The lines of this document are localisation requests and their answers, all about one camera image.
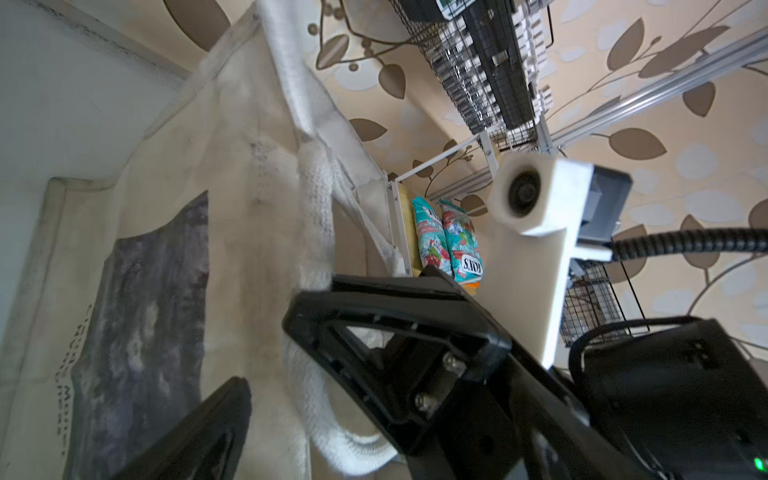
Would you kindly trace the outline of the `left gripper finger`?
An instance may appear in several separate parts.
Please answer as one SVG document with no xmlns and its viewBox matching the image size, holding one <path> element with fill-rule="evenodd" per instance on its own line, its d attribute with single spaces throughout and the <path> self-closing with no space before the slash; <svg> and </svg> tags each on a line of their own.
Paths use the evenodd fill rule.
<svg viewBox="0 0 768 480">
<path fill-rule="evenodd" d="M 116 479 L 232 479 L 252 412 L 246 379 L 232 377 Z"/>
</svg>

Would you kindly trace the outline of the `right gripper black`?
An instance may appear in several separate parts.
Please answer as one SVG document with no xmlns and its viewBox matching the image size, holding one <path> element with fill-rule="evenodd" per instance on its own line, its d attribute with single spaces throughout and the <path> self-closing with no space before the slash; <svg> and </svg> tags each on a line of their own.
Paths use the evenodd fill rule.
<svg viewBox="0 0 768 480">
<path fill-rule="evenodd" d="M 336 275 L 296 294 L 285 333 L 327 372 L 415 479 L 645 479 L 573 389 L 459 284 Z"/>
</svg>

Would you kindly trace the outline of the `white canvas tote bag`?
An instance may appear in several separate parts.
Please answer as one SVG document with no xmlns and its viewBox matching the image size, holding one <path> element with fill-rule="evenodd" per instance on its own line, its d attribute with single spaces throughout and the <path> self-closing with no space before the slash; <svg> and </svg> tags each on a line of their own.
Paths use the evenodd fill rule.
<svg viewBox="0 0 768 480">
<path fill-rule="evenodd" d="M 307 64 L 310 9 L 252 4 L 118 176 L 49 184 L 1 349 L 3 478 L 108 479 L 234 376 L 251 392 L 237 478 L 395 457 L 281 327 L 337 262 L 402 269 L 386 175 Z"/>
</svg>

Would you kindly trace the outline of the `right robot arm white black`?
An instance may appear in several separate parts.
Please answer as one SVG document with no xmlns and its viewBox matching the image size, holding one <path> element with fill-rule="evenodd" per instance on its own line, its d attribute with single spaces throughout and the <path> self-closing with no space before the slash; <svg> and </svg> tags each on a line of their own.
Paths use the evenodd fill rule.
<svg viewBox="0 0 768 480">
<path fill-rule="evenodd" d="M 767 387 L 714 319 L 581 335 L 569 377 L 435 268 L 340 275 L 283 327 L 402 453 L 416 479 L 763 479 Z"/>
</svg>

